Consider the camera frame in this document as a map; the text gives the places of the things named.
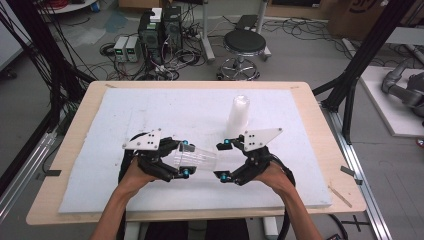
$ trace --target concrete floor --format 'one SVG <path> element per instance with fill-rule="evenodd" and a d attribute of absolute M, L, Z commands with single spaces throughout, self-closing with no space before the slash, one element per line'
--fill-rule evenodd
<path fill-rule="evenodd" d="M 136 17 L 138 13 L 121 12 L 114 4 L 108 5 L 100 13 L 82 10 L 60 16 L 62 24 L 72 24 L 90 20 L 82 26 L 86 29 L 106 29 L 105 35 L 95 44 L 83 44 L 75 50 L 86 64 L 108 61 L 99 54 L 102 44 L 113 42 L 118 34 L 136 32 L 138 22 L 125 17 Z M 210 20 L 215 26 L 224 19 Z M 222 24 L 217 29 L 229 29 L 230 24 Z M 228 30 L 217 31 L 219 35 Z M 316 88 L 340 75 L 349 59 L 336 50 L 334 42 L 325 40 L 299 40 L 284 33 L 281 29 L 263 35 L 272 57 L 263 62 L 260 57 L 253 61 L 258 65 L 261 77 L 257 81 L 305 81 Z M 187 67 L 179 71 L 178 80 L 215 80 L 216 72 L 229 54 L 222 48 L 222 38 L 211 38 L 216 60 L 198 67 Z M 390 50 L 380 51 L 384 59 L 399 59 Z M 16 156 L 28 137 L 49 110 L 49 92 L 38 72 L 25 55 L 19 56 L 11 66 L 17 72 L 16 79 L 0 79 L 0 173 L 3 173 Z M 104 67 L 106 72 L 112 68 Z M 94 72 L 99 79 L 105 79 L 103 70 Z M 325 99 L 327 94 L 317 96 Z M 419 239 L 424 234 L 424 152 L 415 144 L 414 138 L 392 137 L 384 125 L 370 98 L 361 84 L 358 84 L 352 119 L 352 142 L 368 183 L 374 193 L 380 210 L 393 239 Z M 87 239 L 94 224 L 70 224 L 54 226 L 30 226 L 25 218 L 42 184 L 33 176 L 6 219 L 0 225 L 0 239 Z M 337 214 L 341 221 L 353 221 L 353 214 Z M 355 214 L 358 221 L 368 223 L 366 213 Z M 314 215 L 324 238 L 339 233 L 337 225 L 327 215 Z M 202 226 L 201 222 L 193 223 Z M 260 219 L 248 219 L 251 239 L 265 239 Z M 375 239 L 369 225 L 344 224 L 351 239 Z M 200 239 L 199 233 L 192 232 L 191 239 Z M 292 232 L 288 239 L 293 239 Z"/>

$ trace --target cardboard box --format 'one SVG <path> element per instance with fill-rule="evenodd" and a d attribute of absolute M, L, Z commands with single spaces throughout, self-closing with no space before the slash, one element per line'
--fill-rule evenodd
<path fill-rule="evenodd" d="M 327 29 L 335 38 L 364 40 L 380 17 L 383 0 L 340 0 L 328 21 Z"/>
<path fill-rule="evenodd" d="M 145 8 L 163 8 L 172 0 L 119 0 L 120 8 L 145 9 Z"/>

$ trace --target black metal post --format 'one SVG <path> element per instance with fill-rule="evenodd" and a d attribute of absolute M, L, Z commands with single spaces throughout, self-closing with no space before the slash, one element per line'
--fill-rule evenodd
<path fill-rule="evenodd" d="M 346 98 L 342 133 L 348 144 L 351 144 L 350 127 L 356 84 L 368 64 L 390 37 L 414 2 L 415 0 L 391 0 L 346 67 L 346 70 L 338 78 L 313 90 L 313 93 L 318 95 L 333 88 L 328 98 L 322 101 L 322 106 L 333 112 L 337 112 L 340 104 Z"/>

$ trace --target human hand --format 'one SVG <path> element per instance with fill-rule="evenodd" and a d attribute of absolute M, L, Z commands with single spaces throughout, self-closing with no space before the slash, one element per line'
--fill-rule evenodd
<path fill-rule="evenodd" d="M 127 172 L 121 182 L 119 182 L 116 191 L 126 195 L 128 198 L 132 198 L 147 183 L 156 179 L 156 177 L 143 172 L 143 170 L 138 167 L 137 157 L 134 157 Z"/>
<path fill-rule="evenodd" d="M 293 184 L 281 169 L 281 166 L 275 162 L 270 162 L 270 165 L 265 169 L 265 171 L 256 176 L 255 180 L 265 183 L 279 195 L 295 190 Z"/>

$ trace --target white foam board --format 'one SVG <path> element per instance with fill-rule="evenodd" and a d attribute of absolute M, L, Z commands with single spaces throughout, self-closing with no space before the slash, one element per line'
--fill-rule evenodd
<path fill-rule="evenodd" d="M 101 212 L 117 185 L 122 144 L 140 132 L 162 129 L 162 137 L 188 140 L 213 151 L 224 140 L 233 98 L 250 99 L 248 129 L 281 127 L 268 144 L 295 174 L 308 207 L 327 207 L 331 198 L 290 91 L 108 89 L 75 161 L 59 212 Z M 219 152 L 215 170 L 235 170 L 239 150 Z M 129 211 L 281 207 L 281 199 L 260 182 L 223 184 L 212 172 L 189 179 L 154 181 L 128 204 Z"/>
<path fill-rule="evenodd" d="M 384 77 L 392 70 L 393 68 L 369 66 L 362 74 L 361 81 L 392 136 L 423 137 L 424 118 L 415 115 L 399 98 L 381 91 Z M 397 85 L 406 88 L 409 77 L 421 72 L 422 70 L 405 69 Z"/>

